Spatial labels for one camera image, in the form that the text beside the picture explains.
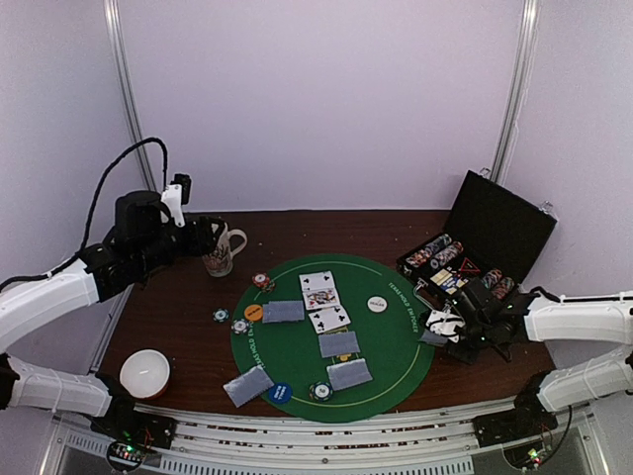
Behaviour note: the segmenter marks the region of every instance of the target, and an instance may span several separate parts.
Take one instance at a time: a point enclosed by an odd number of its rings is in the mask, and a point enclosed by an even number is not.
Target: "poker mat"
[[[287,383],[292,398],[285,404],[262,397],[291,416],[321,423],[348,423],[382,414],[406,399],[422,382],[431,365],[434,348],[418,342],[422,328],[418,317],[430,309],[415,299],[412,285],[396,271],[363,257],[318,254],[285,262],[267,270],[276,284],[271,293],[250,286],[237,304],[232,319],[243,319],[246,307],[272,301],[302,300],[300,274],[332,272],[341,305],[355,331],[360,353],[373,380],[335,391],[325,402],[310,398],[310,386],[327,382],[326,366],[338,357],[321,358],[318,335],[308,317],[302,322],[263,324],[254,322],[247,334],[231,334],[233,357],[239,371],[262,364],[275,383]],[[382,313],[369,310],[374,296],[387,300]]]

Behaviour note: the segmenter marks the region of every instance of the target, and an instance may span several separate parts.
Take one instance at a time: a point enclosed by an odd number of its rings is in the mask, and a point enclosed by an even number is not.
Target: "case lid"
[[[522,282],[555,225],[536,206],[469,171],[444,230],[503,275]]]

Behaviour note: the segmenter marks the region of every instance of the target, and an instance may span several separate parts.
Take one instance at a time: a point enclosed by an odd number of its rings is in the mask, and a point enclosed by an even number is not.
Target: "blue button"
[[[286,404],[292,396],[293,389],[286,383],[277,383],[268,390],[268,397],[275,404]]]

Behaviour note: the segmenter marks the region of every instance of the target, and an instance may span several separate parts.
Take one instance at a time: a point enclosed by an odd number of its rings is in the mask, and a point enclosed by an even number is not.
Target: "mug handle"
[[[238,255],[240,252],[242,252],[244,250],[244,248],[246,247],[246,245],[248,244],[248,237],[246,237],[246,233],[242,230],[230,230],[228,232],[228,235],[226,235],[226,237],[228,238],[228,240],[230,241],[230,239],[233,236],[240,236],[242,239],[244,239],[244,242],[242,244],[240,244],[237,249],[235,250],[231,250],[230,251],[230,258],[233,259],[236,255]]]

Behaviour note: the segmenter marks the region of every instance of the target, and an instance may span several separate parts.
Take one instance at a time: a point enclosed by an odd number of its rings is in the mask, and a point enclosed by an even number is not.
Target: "black case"
[[[555,226],[556,220],[536,206],[469,171],[440,233],[446,233],[453,241],[462,243],[464,251],[447,262],[442,269],[468,277],[470,281],[497,268],[503,277],[511,277],[519,284],[536,262]],[[407,263],[409,256],[440,235],[398,258],[397,266],[398,271],[409,281],[420,284],[443,305],[450,294],[431,280],[441,269],[431,268],[428,262],[417,268]],[[460,273],[459,269],[465,258],[481,272]]]

